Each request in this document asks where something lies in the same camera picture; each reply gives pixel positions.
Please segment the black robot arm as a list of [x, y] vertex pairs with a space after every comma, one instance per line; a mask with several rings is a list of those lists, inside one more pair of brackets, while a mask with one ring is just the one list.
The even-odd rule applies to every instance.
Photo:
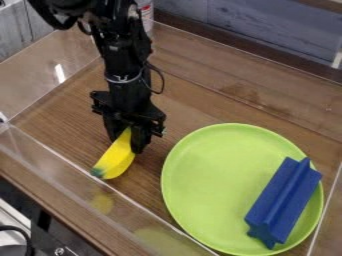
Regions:
[[131, 131], [128, 145], [143, 152], [151, 138], [164, 132], [164, 112], [153, 105], [149, 63], [152, 40], [135, 0], [28, 0], [41, 19], [56, 30], [77, 27], [91, 36], [104, 61], [105, 91], [93, 91], [92, 111], [103, 116], [112, 141]]

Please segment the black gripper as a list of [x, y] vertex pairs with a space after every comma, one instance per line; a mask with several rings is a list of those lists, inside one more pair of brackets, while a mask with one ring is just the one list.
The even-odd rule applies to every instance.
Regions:
[[103, 116], [108, 138], [115, 141], [131, 127], [131, 148], [140, 154], [151, 135], [163, 136], [165, 114], [151, 101], [151, 75], [105, 76], [107, 91], [92, 91], [92, 111]]

